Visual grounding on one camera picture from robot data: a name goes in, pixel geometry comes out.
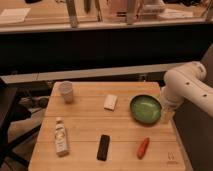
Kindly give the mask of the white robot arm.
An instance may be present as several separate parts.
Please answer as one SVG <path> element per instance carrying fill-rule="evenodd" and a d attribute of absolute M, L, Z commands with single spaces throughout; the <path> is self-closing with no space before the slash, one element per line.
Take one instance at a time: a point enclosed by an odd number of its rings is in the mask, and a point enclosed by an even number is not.
<path fill-rule="evenodd" d="M 198 61 L 169 69 L 164 74 L 161 104 L 177 109 L 187 99 L 213 117 L 213 88 L 204 83 L 206 75 L 205 66 Z"/>

